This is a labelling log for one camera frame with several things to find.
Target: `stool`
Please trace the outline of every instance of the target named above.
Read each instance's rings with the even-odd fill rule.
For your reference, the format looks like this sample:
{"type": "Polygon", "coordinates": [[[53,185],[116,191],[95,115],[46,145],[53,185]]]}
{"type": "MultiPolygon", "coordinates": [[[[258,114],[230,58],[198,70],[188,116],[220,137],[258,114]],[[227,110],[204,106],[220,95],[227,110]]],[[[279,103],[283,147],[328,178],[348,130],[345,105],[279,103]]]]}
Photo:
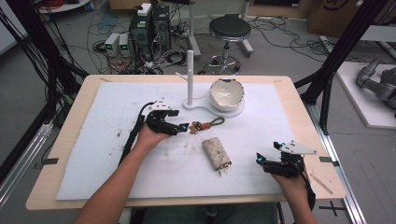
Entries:
{"type": "Polygon", "coordinates": [[[238,17],[224,16],[210,22],[209,32],[216,38],[225,40],[225,45],[222,55],[213,56],[207,61],[207,70],[218,75],[228,70],[232,75],[238,75],[241,63],[235,57],[229,56],[228,50],[230,42],[241,42],[249,37],[250,25],[238,17]]]}

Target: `fabric pouch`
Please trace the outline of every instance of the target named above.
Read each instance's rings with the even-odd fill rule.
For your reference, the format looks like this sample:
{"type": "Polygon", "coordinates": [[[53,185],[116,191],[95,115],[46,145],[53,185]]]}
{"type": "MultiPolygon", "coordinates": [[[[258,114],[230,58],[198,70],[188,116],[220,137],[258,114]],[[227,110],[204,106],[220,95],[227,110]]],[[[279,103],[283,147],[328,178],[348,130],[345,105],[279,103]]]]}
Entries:
{"type": "Polygon", "coordinates": [[[212,163],[215,171],[219,171],[221,175],[221,170],[231,166],[231,160],[227,155],[223,145],[217,137],[207,139],[203,142],[204,151],[207,157],[212,163]]]}

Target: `brown box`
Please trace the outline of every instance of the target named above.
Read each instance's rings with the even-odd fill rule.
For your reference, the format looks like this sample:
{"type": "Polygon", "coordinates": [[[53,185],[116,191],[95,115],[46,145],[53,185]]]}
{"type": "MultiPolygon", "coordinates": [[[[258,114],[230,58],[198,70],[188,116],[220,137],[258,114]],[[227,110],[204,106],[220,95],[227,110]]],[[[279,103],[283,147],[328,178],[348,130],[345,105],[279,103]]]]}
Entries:
{"type": "Polygon", "coordinates": [[[142,6],[143,3],[150,3],[150,0],[110,0],[111,9],[132,9],[142,6]]]}
{"type": "Polygon", "coordinates": [[[340,37],[359,7],[351,0],[315,0],[306,21],[309,33],[340,37]]]}

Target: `bowl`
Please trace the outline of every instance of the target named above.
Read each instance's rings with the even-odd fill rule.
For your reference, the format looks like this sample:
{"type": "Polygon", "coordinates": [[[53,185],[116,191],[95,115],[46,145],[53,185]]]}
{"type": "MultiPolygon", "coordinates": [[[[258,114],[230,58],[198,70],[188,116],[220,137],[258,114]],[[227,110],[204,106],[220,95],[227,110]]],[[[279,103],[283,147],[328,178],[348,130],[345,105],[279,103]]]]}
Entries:
{"type": "Polygon", "coordinates": [[[210,104],[221,111],[234,111],[244,99],[244,87],[233,78],[220,78],[209,90],[210,104]]]}

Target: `keychain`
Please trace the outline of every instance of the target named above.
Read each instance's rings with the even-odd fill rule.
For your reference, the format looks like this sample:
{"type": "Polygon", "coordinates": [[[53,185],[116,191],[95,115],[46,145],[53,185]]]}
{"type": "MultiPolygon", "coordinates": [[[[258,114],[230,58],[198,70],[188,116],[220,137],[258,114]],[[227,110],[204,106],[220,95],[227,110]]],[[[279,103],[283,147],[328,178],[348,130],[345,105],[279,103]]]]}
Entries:
{"type": "Polygon", "coordinates": [[[193,121],[191,126],[189,127],[190,134],[196,134],[199,131],[209,129],[212,126],[220,125],[220,124],[224,123],[224,120],[225,120],[224,118],[218,117],[218,118],[216,118],[216,119],[214,119],[214,120],[212,120],[210,122],[207,122],[207,123],[201,123],[199,121],[193,121]]]}

